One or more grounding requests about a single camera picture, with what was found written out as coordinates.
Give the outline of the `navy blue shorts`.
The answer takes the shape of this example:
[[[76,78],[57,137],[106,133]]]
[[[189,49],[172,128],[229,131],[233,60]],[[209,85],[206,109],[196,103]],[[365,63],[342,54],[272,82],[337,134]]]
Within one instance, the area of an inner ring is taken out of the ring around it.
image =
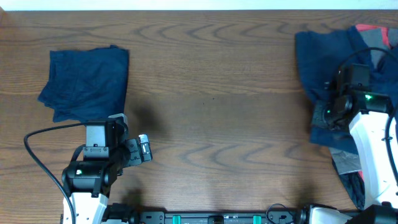
[[[295,35],[295,53],[298,74],[305,93],[312,103],[328,101],[335,92],[328,86],[338,73],[338,67],[354,52],[365,49],[355,26],[328,34],[314,31],[298,32]],[[346,64],[370,64],[370,58],[361,54]],[[376,68],[371,70],[369,82],[377,93],[384,93],[397,104],[397,61],[385,55]]]

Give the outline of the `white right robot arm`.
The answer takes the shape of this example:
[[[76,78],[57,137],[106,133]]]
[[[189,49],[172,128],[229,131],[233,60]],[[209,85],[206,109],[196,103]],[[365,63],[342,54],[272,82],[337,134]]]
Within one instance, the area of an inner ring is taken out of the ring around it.
[[[353,216],[326,205],[308,205],[298,223],[397,223],[397,134],[391,99],[349,90],[330,101],[318,100],[312,124],[349,131],[358,150],[364,182],[364,209]]]

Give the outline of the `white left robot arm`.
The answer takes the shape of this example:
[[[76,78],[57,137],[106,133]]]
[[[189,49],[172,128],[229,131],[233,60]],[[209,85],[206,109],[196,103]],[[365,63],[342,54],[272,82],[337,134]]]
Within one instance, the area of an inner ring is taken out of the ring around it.
[[[78,150],[83,159],[74,155],[62,174],[66,192],[62,223],[139,223],[139,215],[131,207],[109,205],[108,200],[123,169],[152,160],[149,137],[88,133],[86,144]]]

